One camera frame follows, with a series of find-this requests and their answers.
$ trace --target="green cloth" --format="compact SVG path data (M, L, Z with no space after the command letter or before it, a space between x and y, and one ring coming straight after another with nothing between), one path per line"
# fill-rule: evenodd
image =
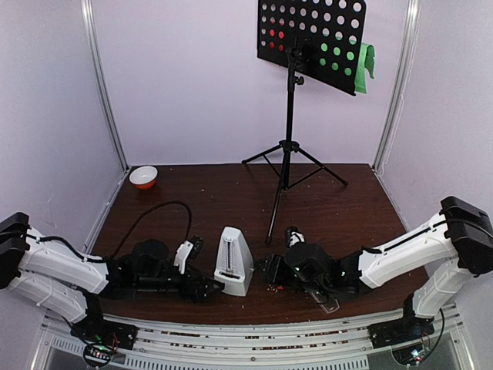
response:
M370 77L374 79L375 48L373 45L361 43L360 58L357 61L356 77L354 78L354 91L356 93L367 93L365 69L370 73Z

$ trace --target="white metronome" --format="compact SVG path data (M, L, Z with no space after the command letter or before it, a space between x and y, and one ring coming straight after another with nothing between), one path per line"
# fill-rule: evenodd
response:
M214 271L214 278L225 284L223 293L246 296L253 270L252 254L241 230L224 227Z

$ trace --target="black music stand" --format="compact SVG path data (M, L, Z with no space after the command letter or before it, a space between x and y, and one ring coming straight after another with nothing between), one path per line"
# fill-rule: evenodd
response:
M293 141L293 106L296 85L304 78L296 72L318 79L351 95L360 55L366 4L364 0L259 0L257 56L288 68L286 138L272 148L242 163L263 157L279 177L266 244L272 241L274 224L283 190L305 181L321 170L344 186L348 182L324 166ZM278 172L267 154L283 150ZM300 153L317 169L290 184L291 153Z

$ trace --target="music stand tripod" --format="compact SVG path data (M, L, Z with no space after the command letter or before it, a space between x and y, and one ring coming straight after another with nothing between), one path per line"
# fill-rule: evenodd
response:
M317 158L315 158L314 156L310 155L307 151L302 149L297 141L293 141L294 90L296 88L296 85L301 86L304 84L304 78L296 76L296 68L301 66L302 58L303 58L302 49L298 47L297 38L295 38L294 44L295 46L293 48L287 49L288 77L287 77L286 139L281 140L279 144L277 144L276 146L273 146L272 148L265 150L262 153L258 153L257 155L242 161L243 164L247 164L253 160L263 157L279 177L279 182L277 183L276 197L272 209L272 215L270 217L269 230L267 231L267 236L265 238L266 244L270 244L272 241L274 224L276 223L277 211L279 210L280 195L283 190L289 190L290 188L305 181L309 177L312 177L315 173L318 173L321 170L324 170L327 173L329 173L332 177L339 180L344 186L347 186L349 184L345 179L337 175L333 170L324 166ZM269 161L269 158L267 158L267 154L270 154L272 152L275 152L276 150L281 150L281 149L283 150L283 164L280 172L278 172L276 167L274 167L274 165ZM302 154L311 162L316 164L318 168L312 173L309 173L305 177L302 177L301 179L290 184L290 166L291 166L292 152Z

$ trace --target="white wall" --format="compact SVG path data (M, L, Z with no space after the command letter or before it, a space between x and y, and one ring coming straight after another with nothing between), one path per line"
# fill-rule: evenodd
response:
M418 48L384 184L409 227L456 195L493 218L493 3L424 1ZM457 303L480 369L493 363L493 274Z
M0 220L21 210L78 248L121 177L80 6L0 1ZM0 292L0 368L28 368L42 312Z
M237 163L284 136L287 70L257 59L255 0L94 1L102 63L129 163ZM368 0L376 79L354 98L307 79L294 138L324 162L369 163L397 70L405 0Z

